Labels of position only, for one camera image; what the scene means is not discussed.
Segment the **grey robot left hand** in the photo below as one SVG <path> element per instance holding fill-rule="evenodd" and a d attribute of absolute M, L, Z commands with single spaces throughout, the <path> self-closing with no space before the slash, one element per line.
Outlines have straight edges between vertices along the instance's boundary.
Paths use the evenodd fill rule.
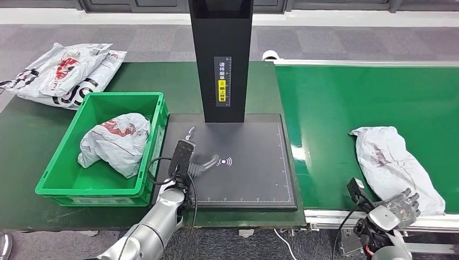
<path fill-rule="evenodd" d="M 192 179 L 203 175 L 206 171 L 215 166 L 220 159 L 220 155 L 192 153 L 187 173 Z"/>

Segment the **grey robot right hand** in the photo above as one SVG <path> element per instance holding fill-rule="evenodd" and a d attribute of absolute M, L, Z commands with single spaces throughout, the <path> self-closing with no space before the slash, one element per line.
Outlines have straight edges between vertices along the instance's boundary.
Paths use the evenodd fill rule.
<path fill-rule="evenodd" d="M 418 209 L 419 194 L 415 192 L 411 195 L 412 190 L 408 187 L 401 193 L 390 199 L 380 201 L 377 205 L 388 208 L 400 221 L 396 226 L 397 229 L 403 229 L 414 223 L 421 212 Z"/>

